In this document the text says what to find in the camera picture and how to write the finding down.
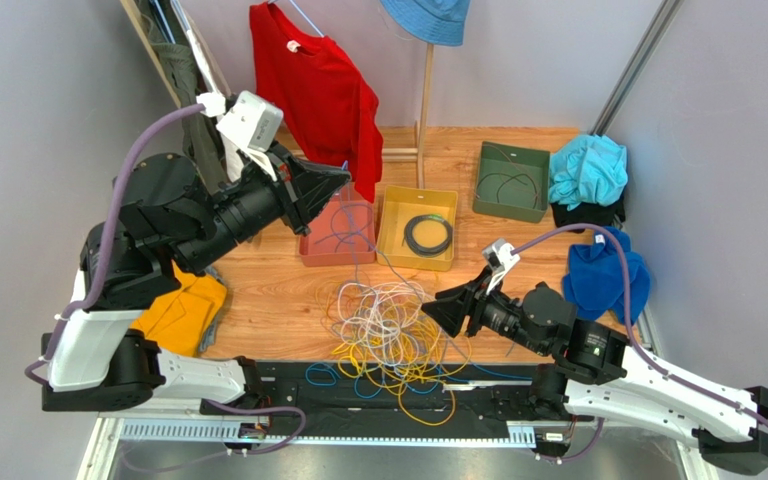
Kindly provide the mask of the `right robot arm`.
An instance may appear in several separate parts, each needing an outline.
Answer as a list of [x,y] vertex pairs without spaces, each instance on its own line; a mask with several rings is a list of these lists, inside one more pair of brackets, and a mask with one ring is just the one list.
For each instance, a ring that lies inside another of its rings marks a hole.
[[668,362],[641,356],[626,335],[579,318],[546,283],[512,298],[490,282],[484,268],[421,310],[450,337],[488,329],[545,358],[515,406],[527,419],[620,421],[694,447],[725,471],[755,476],[768,468],[768,388],[730,388],[696,376],[681,383]]

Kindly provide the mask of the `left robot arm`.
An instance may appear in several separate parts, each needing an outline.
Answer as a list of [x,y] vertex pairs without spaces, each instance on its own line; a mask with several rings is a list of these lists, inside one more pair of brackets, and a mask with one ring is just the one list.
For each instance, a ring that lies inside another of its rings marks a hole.
[[241,179],[210,192],[195,162],[167,153],[138,161],[117,216],[96,225],[74,282],[77,309],[44,335],[51,355],[47,412],[112,412],[155,398],[196,400],[203,414],[249,415],[268,404],[256,363],[175,354],[135,323],[179,288],[178,272],[202,276],[239,244],[281,221],[297,235],[348,185],[342,168],[294,157],[273,143],[274,175],[247,164]]

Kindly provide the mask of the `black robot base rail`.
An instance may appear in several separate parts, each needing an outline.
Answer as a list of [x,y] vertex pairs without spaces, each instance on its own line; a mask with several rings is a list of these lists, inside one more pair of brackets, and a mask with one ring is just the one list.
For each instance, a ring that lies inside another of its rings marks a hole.
[[233,450],[290,445],[522,448],[587,439],[587,414],[529,411],[533,364],[448,365],[453,378],[378,387],[328,363],[267,362],[266,398],[278,412],[231,415],[196,400],[159,399],[117,413],[131,441],[222,443]]

